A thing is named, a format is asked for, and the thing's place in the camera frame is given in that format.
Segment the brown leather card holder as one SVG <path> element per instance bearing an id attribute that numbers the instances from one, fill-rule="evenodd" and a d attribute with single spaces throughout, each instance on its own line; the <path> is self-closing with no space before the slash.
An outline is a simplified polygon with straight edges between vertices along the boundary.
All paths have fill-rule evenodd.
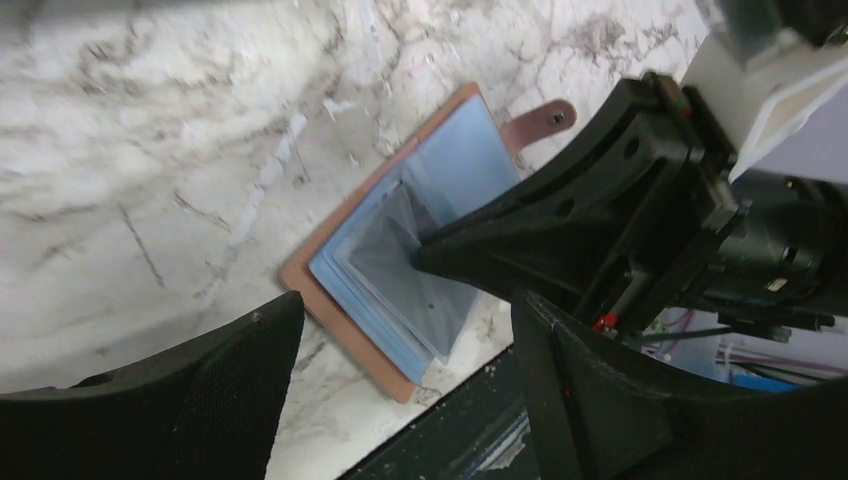
<path id="1" fill-rule="evenodd" d="M 292 252 L 281 282 L 384 394 L 408 402 L 450 357 L 479 297 L 416 270 L 414 252 L 516 185 L 515 157 L 576 120 L 556 99 L 500 125 L 479 86 L 461 86 Z"/>

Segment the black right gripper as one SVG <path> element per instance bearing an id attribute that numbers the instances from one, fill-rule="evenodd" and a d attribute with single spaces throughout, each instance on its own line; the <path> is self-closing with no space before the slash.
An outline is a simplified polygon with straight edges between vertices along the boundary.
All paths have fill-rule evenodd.
<path id="1" fill-rule="evenodd" d="M 426 237 L 418 270 L 502 299 L 540 293 L 622 337 L 662 309 L 785 340 L 847 312 L 847 188 L 751 170 L 702 92 L 619 81 L 542 168 Z"/>

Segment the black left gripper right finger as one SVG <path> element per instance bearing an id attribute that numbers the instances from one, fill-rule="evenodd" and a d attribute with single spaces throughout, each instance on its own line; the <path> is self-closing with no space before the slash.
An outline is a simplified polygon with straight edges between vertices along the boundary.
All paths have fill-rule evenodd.
<path id="1" fill-rule="evenodd" d="M 544 479 L 843 479 L 847 382 L 783 393 L 669 366 L 541 296 L 511 302 Z"/>

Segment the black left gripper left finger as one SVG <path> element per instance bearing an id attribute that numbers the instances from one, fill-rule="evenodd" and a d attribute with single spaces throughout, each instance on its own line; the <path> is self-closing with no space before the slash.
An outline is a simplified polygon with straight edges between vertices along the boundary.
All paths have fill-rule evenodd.
<path id="1" fill-rule="evenodd" d="M 291 291 L 68 388 L 1 398 L 5 479 L 261 479 L 298 354 Z"/>

